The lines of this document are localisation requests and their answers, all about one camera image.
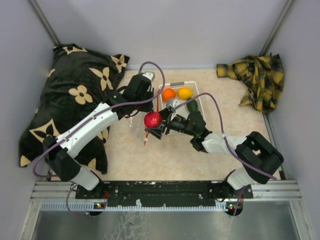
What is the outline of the red apple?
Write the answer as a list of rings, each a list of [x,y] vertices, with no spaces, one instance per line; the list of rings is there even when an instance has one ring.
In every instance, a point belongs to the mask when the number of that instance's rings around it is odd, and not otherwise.
[[[146,128],[157,128],[162,124],[162,116],[157,111],[149,112],[143,121]]]

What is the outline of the clear zip top bag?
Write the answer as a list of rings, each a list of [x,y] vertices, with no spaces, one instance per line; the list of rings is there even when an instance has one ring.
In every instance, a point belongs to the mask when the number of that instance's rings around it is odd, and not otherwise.
[[[159,112],[159,107],[160,107],[160,97],[159,95],[156,98],[156,111],[152,111],[152,112],[148,112],[144,118],[143,118],[143,123],[144,123],[144,128],[156,128],[160,125],[160,114]],[[133,127],[133,117],[128,118],[127,120],[127,124],[128,126],[131,128]],[[145,146],[148,142],[148,138],[149,138],[150,133],[148,131],[145,132],[145,137],[144,137],[144,142],[143,145]]]

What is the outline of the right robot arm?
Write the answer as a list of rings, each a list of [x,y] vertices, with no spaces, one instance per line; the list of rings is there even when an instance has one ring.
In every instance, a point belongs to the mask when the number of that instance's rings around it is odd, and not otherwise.
[[[212,196],[216,199],[235,198],[241,189],[255,182],[265,185],[284,162],[282,154],[259,132],[253,131],[247,136],[214,133],[206,128],[199,111],[183,117],[165,108],[147,113],[143,121],[145,131],[158,139],[170,131],[189,135],[196,151],[231,155],[242,164],[212,188]]]

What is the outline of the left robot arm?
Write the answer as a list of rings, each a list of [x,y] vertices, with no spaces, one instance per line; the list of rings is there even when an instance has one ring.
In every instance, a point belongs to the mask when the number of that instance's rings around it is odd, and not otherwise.
[[[111,91],[83,120],[57,137],[46,137],[43,141],[44,159],[63,182],[75,183],[91,197],[103,195],[102,180],[75,158],[99,133],[128,117],[135,110],[151,111],[155,79],[153,72],[134,75],[123,92]]]

